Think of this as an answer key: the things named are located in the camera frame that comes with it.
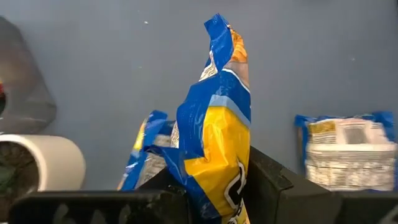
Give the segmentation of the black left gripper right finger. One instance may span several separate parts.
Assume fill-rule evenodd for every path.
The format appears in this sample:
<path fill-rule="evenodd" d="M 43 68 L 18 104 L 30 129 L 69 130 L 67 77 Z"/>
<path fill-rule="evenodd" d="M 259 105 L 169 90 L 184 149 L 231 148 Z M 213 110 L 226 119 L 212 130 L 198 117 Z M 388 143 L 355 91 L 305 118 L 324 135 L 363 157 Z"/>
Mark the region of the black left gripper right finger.
<path fill-rule="evenodd" d="M 251 223 L 397 223 L 397 193 L 329 191 L 250 149 L 245 205 Z"/>

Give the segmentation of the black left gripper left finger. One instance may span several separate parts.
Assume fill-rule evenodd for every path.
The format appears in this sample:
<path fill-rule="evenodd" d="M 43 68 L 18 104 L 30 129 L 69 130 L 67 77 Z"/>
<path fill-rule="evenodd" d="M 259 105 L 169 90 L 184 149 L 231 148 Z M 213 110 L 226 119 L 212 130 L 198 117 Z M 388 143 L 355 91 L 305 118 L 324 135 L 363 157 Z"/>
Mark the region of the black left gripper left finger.
<path fill-rule="evenodd" d="M 8 223 L 190 223 L 186 191 L 167 170 L 136 190 L 34 192 L 17 199 Z"/>

